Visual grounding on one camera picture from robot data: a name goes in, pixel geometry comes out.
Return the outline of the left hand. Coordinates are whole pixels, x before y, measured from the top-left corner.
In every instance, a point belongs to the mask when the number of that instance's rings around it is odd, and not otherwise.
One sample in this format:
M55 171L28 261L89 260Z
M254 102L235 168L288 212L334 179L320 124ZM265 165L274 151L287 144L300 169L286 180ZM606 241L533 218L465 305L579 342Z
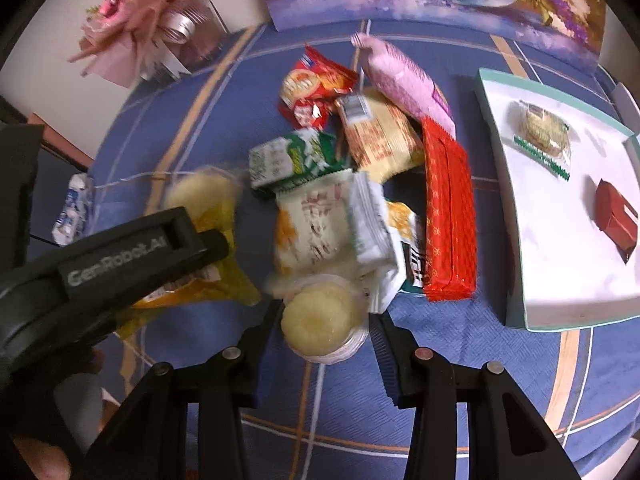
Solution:
M72 468L62 448L31 438L14 439L13 443L37 479L70 480Z

